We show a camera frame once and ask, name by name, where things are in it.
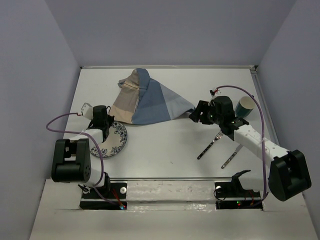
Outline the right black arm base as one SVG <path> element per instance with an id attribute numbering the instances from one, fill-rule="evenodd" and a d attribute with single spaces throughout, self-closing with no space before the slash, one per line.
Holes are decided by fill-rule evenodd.
<path id="1" fill-rule="evenodd" d="M 213 196 L 218 210 L 263 209 L 261 195 L 253 189 L 244 189 L 240 177 L 250 170 L 235 173 L 231 181 L 215 183 Z"/>

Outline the blue beige checked cloth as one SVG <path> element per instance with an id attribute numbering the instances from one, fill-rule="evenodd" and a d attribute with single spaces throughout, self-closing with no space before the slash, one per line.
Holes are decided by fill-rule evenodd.
<path id="1" fill-rule="evenodd" d="M 144 68 L 136 68 L 118 81 L 120 92 L 109 114 L 118 122 L 130 125 L 151 125 L 174 120 L 191 113 L 195 106 L 150 77 Z"/>

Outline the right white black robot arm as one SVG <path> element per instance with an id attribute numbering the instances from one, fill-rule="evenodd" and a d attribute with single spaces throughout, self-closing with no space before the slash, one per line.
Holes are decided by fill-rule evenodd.
<path id="1" fill-rule="evenodd" d="M 235 196 L 242 196 L 248 190 L 258 190 L 264 197 L 271 193 L 284 202 L 312 186 L 305 155 L 299 150 L 290 151 L 277 145 L 248 121 L 236 116 L 228 96 L 199 101 L 189 118 L 195 123 L 218 125 L 223 135 L 262 161 L 262 185 L 243 179 L 234 180 L 230 183 L 230 190 Z"/>

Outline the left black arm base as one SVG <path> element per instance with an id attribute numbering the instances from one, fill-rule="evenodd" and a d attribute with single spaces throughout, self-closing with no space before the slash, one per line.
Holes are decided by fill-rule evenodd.
<path id="1" fill-rule="evenodd" d="M 126 181 L 111 181 L 110 190 L 106 187 L 98 187 L 96 191 L 84 185 L 78 186 L 82 190 L 79 202 L 82 210 L 127 210 L 128 183 Z"/>

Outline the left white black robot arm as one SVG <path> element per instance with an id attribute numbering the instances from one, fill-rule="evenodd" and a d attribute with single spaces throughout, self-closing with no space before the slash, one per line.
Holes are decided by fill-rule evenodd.
<path id="1" fill-rule="evenodd" d="M 83 184 L 90 191 L 93 189 L 97 196 L 104 198 L 110 194 L 111 181 L 104 170 L 104 161 L 99 144 L 104 143 L 109 134 L 114 117 L 108 113 L 109 106 L 91 106 L 84 103 L 80 112 L 71 112 L 60 115 L 46 125 L 50 132 L 59 133 L 59 130 L 50 128 L 50 124 L 59 118 L 76 115 L 89 120 L 88 127 L 81 131 L 66 131 L 74 137 L 58 139 L 55 142 L 51 179 L 56 183 Z M 91 164 L 91 149 L 98 151 L 100 169 L 95 170 Z"/>

